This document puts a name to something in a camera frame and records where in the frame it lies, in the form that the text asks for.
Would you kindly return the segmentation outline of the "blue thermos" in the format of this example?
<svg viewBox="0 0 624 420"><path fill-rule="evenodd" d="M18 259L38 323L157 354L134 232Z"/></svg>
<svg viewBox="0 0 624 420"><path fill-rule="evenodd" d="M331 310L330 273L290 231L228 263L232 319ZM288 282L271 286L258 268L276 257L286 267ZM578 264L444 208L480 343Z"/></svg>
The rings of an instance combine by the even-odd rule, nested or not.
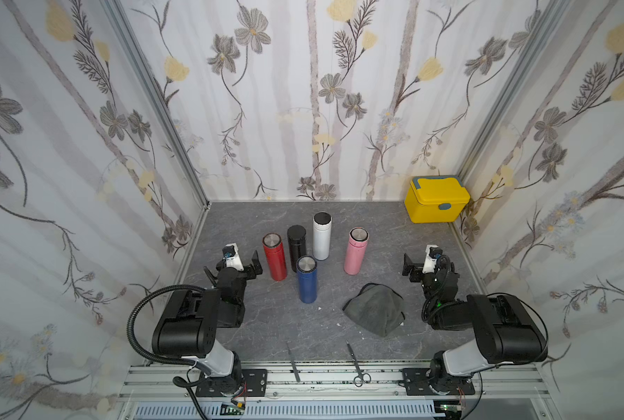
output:
<svg viewBox="0 0 624 420"><path fill-rule="evenodd" d="M317 267L317 260L311 255L300 257L296 264L299 296L305 304L312 304L317 298Z"/></svg>

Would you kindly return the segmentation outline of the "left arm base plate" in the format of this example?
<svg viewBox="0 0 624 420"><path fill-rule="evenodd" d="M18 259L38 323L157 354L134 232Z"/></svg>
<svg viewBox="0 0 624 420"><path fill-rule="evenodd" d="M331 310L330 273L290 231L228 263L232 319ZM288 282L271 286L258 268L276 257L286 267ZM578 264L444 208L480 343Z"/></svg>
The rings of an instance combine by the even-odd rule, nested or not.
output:
<svg viewBox="0 0 624 420"><path fill-rule="evenodd" d="M245 369L231 376L203 379L196 387L197 397L263 397L266 395L268 371Z"/></svg>

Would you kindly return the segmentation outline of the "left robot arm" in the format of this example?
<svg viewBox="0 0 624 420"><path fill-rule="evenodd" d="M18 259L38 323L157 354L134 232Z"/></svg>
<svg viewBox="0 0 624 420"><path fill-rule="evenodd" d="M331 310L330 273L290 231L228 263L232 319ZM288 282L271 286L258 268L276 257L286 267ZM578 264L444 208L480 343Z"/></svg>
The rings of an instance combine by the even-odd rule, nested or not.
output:
<svg viewBox="0 0 624 420"><path fill-rule="evenodd" d="M152 348L166 363L187 360L199 369L199 379L191 387L234 396L245 388L241 362L217 340L217 330L242 325L247 282L261 275L263 268L257 252L245 265L235 247L226 246L223 253L215 271L203 268L211 283L209 289L172 292L154 329Z"/></svg>

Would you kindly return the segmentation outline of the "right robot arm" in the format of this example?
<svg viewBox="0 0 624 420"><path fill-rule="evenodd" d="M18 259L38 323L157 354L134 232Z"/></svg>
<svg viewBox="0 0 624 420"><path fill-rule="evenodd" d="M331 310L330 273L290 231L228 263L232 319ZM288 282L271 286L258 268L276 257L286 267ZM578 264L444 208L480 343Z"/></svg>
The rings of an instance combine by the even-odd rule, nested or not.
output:
<svg viewBox="0 0 624 420"><path fill-rule="evenodd" d="M403 257L402 275L420 284L425 297L421 319L436 331L471 330L474 339L439 351L423 381L416 384L437 395L472 395L474 375L503 365L542 362L548 339L528 313L527 305L508 294L469 294L459 299L460 274L441 248L433 247L424 262Z"/></svg>

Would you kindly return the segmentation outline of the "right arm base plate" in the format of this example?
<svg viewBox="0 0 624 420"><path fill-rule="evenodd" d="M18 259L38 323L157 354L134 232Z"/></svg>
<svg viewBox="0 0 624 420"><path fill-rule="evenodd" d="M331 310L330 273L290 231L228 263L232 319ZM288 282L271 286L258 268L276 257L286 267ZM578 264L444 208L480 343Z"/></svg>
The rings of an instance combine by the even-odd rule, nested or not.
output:
<svg viewBox="0 0 624 420"><path fill-rule="evenodd" d="M429 374L429 369L402 369L403 385L410 397L461 397L476 394L472 379L467 376Z"/></svg>

